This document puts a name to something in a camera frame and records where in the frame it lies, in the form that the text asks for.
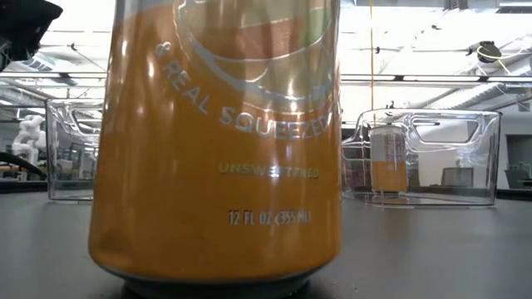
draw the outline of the clear plastic container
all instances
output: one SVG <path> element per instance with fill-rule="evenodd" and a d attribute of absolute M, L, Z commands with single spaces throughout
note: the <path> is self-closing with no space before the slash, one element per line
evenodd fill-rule
<path fill-rule="evenodd" d="M 103 100 L 49 100 L 48 195 L 92 200 Z"/>
<path fill-rule="evenodd" d="M 344 197 L 390 205 L 493 205 L 498 112 L 380 109 L 344 140 Z"/>

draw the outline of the ceiling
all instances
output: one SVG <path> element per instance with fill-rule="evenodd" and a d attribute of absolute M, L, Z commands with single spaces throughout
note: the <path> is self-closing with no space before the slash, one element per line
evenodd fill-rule
<path fill-rule="evenodd" d="M 47 1 L 61 6 L 64 13 L 49 27 L 36 59 L 44 61 L 53 71 L 105 72 L 114 1 Z M 470 0 L 469 9 L 444 9 L 452 1 L 455 0 L 374 0 L 375 7 L 370 13 L 368 0 L 342 0 L 338 43 L 342 74 L 531 75 L 532 28 L 525 25 L 530 23 L 529 14 L 496 13 L 498 0 Z M 504 57 L 502 63 L 481 63 L 475 52 L 467 56 L 469 48 L 476 51 L 481 41 L 495 42 Z M 17 62 L 7 71 L 35 69 Z M 57 98 L 104 96 L 103 79 L 76 79 L 77 86 L 52 79 L 26 78 L 16 82 Z M 384 107 L 391 100 L 395 107 L 452 108 L 452 99 L 452 103 L 460 104 L 488 87 L 492 86 L 421 87 L 413 83 L 402 86 L 377 83 L 372 92 L 368 82 L 346 84 L 342 86 L 342 106 L 348 111 L 344 119 L 355 121 L 362 111 L 372 106 Z M 486 109 L 487 105 L 496 105 L 519 94 L 507 90 L 504 89 L 503 96 L 466 108 Z"/>

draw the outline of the dark tabletop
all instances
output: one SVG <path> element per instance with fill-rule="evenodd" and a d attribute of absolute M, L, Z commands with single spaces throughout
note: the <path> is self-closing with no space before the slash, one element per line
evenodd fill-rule
<path fill-rule="evenodd" d="M 130 299 L 89 258 L 89 204 L 0 195 L 0 298 Z M 532 298 L 532 203 L 380 208 L 344 200 L 342 254 L 301 298 Z"/>

